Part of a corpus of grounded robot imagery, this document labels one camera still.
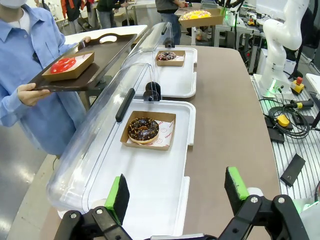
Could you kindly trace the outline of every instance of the white tray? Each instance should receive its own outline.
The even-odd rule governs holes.
[[[168,151],[124,146],[120,142],[132,111],[176,114],[175,131]],[[85,212],[106,199],[116,176],[124,174],[130,200],[123,227],[135,240],[153,235],[183,233],[189,177],[184,176],[188,145],[194,143],[196,109],[188,102],[133,100],[122,123],[116,124],[104,144],[83,194]]]
[[[157,66],[155,57],[159,51],[185,51],[183,66]],[[148,63],[155,65],[157,69],[162,97],[168,98],[190,98],[196,94],[197,72],[194,68],[198,61],[198,51],[190,47],[164,48],[159,47],[155,52],[144,52],[133,56],[125,65],[136,63]],[[143,96],[146,84],[150,81],[149,76],[145,76],[137,91],[137,96]]]

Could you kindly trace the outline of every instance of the orange jacket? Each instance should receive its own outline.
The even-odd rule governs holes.
[[[67,7],[66,7],[66,1],[67,0],[61,0],[61,7],[62,7],[62,13],[63,13],[63,17],[64,19],[66,19],[66,14],[67,14]],[[74,5],[74,1],[73,0],[68,0],[69,1],[69,5],[72,9],[75,8],[75,5]],[[85,1],[84,0],[81,0],[81,10],[83,10],[85,7]]]

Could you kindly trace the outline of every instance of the chocolate frosted donut with sprinkles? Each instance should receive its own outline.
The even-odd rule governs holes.
[[[151,143],[158,137],[159,125],[149,117],[138,117],[128,126],[129,138],[138,144]]]
[[[168,60],[175,59],[176,57],[177,57],[177,54],[175,54],[173,51],[164,51],[158,55],[158,60],[168,61]]]

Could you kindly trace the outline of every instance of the cardboard box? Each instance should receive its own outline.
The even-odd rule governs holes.
[[[158,55],[163,53],[163,52],[173,52],[176,54],[177,57],[183,57],[183,60],[176,60],[176,59],[173,59],[173,60],[167,60],[167,61],[160,61],[158,60]],[[171,66],[171,67],[182,67],[185,63],[185,58],[186,58],[186,51],[183,51],[183,50],[179,50],[179,51],[159,51],[157,53],[157,55],[155,56],[155,62],[158,66],[161,66],[161,67],[166,67],[166,66]]]
[[[173,130],[171,139],[168,145],[165,146],[149,146],[147,144],[138,144],[138,143],[128,143],[129,135],[128,135],[128,126],[129,124],[136,118],[152,118],[157,121],[168,122],[171,123],[173,121]],[[120,142],[131,148],[138,148],[138,149],[152,149],[152,150],[161,150],[167,151],[172,144],[174,133],[176,128],[176,115],[173,113],[165,113],[165,112],[151,112],[151,111],[133,111],[131,116],[128,119],[128,122],[125,125],[123,130]]]
[[[215,26],[223,24],[224,16],[220,15],[221,10],[219,8],[202,9],[211,13],[211,17],[197,18],[183,20],[183,15],[179,18],[179,22],[185,28],[202,27],[202,26]]]
[[[83,72],[86,70],[90,64],[92,64],[95,60],[95,52],[94,51],[84,51],[81,53],[75,53],[71,55],[64,56],[63,58],[74,58],[78,57],[81,55],[86,55],[86,54],[91,54],[84,62],[82,62],[77,68],[70,70],[70,71],[65,71],[65,72],[60,72],[60,73],[51,73],[51,67],[45,71],[42,76],[50,82],[54,81],[61,81],[61,80],[68,80],[68,79],[77,79]]]

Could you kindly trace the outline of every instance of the bolt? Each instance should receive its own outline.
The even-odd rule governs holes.
[[[251,202],[254,203],[254,204],[257,203],[257,202],[258,202],[258,198],[255,197],[255,196],[252,197],[252,198],[251,198]]]
[[[283,203],[285,202],[285,199],[284,199],[283,197],[280,197],[280,198],[278,199],[278,202],[279,202],[280,204],[283,204]]]

